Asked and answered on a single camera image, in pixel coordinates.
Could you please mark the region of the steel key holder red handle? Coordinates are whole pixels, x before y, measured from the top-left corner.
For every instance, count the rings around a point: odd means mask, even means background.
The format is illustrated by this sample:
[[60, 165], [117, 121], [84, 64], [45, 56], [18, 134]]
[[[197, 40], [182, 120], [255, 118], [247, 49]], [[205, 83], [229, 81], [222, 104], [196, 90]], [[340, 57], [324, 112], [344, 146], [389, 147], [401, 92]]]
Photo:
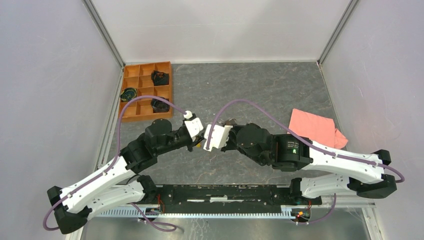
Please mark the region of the steel key holder red handle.
[[227, 119], [227, 120], [221, 122], [220, 125], [223, 126], [223, 127], [224, 126], [235, 126], [235, 125], [237, 125], [237, 121], [236, 121], [235, 118], [230, 118], [230, 119]]

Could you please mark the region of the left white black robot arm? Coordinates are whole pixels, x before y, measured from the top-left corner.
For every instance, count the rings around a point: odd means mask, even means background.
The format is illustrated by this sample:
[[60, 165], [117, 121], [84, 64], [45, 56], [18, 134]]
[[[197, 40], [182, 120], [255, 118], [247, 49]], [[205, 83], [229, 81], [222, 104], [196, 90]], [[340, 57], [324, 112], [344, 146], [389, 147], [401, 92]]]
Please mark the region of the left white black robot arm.
[[156, 164], [159, 155], [183, 147], [191, 151], [202, 141], [203, 133], [203, 124], [195, 115], [185, 118], [176, 130], [170, 121], [156, 119], [97, 171], [68, 187], [51, 187], [47, 196], [57, 229], [64, 235], [70, 234], [102, 211], [139, 201], [153, 203], [157, 190], [142, 180], [121, 188], [114, 186]]

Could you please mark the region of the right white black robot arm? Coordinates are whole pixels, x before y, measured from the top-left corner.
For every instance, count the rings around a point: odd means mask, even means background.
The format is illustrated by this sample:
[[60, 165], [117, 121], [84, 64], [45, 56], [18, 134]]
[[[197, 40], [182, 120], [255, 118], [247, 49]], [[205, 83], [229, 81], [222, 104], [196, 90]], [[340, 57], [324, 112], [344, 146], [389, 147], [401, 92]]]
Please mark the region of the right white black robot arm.
[[384, 199], [397, 190], [396, 178], [385, 173], [391, 162], [386, 150], [371, 154], [339, 150], [306, 137], [271, 134], [254, 123], [225, 125], [218, 136], [221, 151], [238, 151], [260, 166], [282, 172], [326, 172], [319, 177], [291, 180], [288, 196], [295, 204], [332, 194]]

